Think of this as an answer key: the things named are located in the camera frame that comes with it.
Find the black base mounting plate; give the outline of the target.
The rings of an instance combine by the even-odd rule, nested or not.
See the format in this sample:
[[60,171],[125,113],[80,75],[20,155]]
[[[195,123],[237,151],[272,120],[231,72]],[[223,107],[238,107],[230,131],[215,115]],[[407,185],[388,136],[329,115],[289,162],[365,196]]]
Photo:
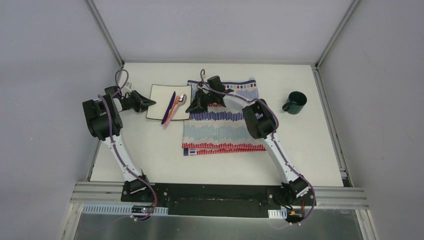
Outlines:
[[219,185],[153,183],[133,191],[125,182],[122,202],[138,203],[157,210],[166,208],[169,215],[196,217],[269,218],[271,211],[314,206],[313,192],[289,200],[281,185]]

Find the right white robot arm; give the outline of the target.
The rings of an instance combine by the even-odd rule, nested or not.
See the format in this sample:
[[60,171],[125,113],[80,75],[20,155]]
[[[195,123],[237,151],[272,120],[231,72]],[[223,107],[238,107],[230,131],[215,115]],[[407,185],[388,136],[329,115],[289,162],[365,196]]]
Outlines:
[[315,195],[312,184],[296,169],[284,150],[277,134],[279,120],[263,99],[247,99],[226,89],[218,75],[205,80],[203,69],[196,87],[194,100],[186,110],[187,113],[206,112],[210,104],[240,111],[248,133],[265,146],[280,175],[284,200],[290,205],[296,205],[306,194]]

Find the dark green mug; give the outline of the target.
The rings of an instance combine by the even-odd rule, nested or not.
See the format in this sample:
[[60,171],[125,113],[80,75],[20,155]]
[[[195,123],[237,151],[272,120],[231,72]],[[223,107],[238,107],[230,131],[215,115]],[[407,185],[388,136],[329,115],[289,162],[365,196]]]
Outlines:
[[306,105],[308,99],[306,95],[300,91],[291,92],[282,106],[282,110],[291,115],[297,115]]

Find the white square plate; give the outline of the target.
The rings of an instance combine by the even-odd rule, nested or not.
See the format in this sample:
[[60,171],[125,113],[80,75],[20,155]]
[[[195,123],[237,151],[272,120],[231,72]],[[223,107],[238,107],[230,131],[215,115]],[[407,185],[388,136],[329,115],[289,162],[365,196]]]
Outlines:
[[155,101],[156,104],[151,105],[147,109],[146,118],[150,120],[161,121],[165,114],[165,111],[169,105],[169,102],[172,98],[173,93],[176,93],[176,96],[185,94],[187,100],[183,106],[180,106],[172,118],[173,121],[183,121],[190,118],[190,114],[186,113],[186,109],[191,104],[192,99],[192,87],[190,85],[180,85],[180,86],[171,86],[171,85],[158,85],[153,84],[151,86],[150,100]]

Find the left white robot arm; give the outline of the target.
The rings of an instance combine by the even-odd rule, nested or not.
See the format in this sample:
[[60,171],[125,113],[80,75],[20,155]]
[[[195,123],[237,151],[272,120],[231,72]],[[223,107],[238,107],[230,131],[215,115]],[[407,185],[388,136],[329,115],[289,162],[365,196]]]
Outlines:
[[133,110],[142,113],[156,104],[131,90],[122,94],[118,86],[104,89],[105,94],[98,99],[82,103],[87,128],[90,134],[99,139],[112,153],[123,176],[121,201],[149,202],[154,200],[154,191],[148,177],[142,169],[138,169],[132,161],[125,145],[121,130],[123,121],[120,112]]

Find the patterned cloth napkin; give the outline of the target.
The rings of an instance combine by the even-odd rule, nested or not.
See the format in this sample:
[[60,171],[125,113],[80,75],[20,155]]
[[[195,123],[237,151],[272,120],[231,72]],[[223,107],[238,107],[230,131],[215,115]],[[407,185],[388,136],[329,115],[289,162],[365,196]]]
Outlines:
[[183,122],[182,148],[184,156],[266,150],[249,134],[240,110],[216,103],[206,112],[191,113]]

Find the dark blue plastic knife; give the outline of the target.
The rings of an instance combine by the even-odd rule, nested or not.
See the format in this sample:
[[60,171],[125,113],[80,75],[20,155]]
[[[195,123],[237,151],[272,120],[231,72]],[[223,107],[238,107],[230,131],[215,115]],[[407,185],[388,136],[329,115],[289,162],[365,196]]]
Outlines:
[[163,118],[161,120],[161,125],[164,125],[165,124],[165,122],[166,122],[166,120],[167,120],[167,118],[169,116],[169,113],[171,111],[171,108],[174,105],[175,99],[176,99],[176,92],[174,91],[173,94],[172,94],[172,96],[171,96],[171,99],[169,101],[169,104],[168,104],[168,106],[167,106],[167,108],[165,110],[164,116],[163,116]]

